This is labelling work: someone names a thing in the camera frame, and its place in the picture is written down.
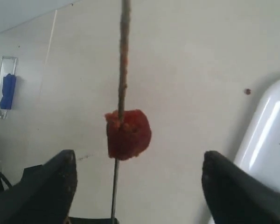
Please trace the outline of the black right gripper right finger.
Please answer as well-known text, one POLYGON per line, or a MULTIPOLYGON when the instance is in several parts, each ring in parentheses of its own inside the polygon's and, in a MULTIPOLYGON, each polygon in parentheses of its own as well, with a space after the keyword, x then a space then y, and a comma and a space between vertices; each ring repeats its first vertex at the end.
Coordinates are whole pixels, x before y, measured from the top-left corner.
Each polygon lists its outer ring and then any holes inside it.
POLYGON ((280 193, 217 151, 204 153, 202 188, 216 224, 280 224, 280 193))

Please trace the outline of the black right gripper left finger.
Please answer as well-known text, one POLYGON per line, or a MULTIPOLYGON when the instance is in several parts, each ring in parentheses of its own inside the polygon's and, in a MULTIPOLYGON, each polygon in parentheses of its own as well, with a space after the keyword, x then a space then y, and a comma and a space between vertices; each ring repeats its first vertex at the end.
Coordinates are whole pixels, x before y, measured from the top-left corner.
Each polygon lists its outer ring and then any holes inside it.
POLYGON ((0 224, 64 224, 77 189, 73 150, 63 150, 0 193, 0 224))

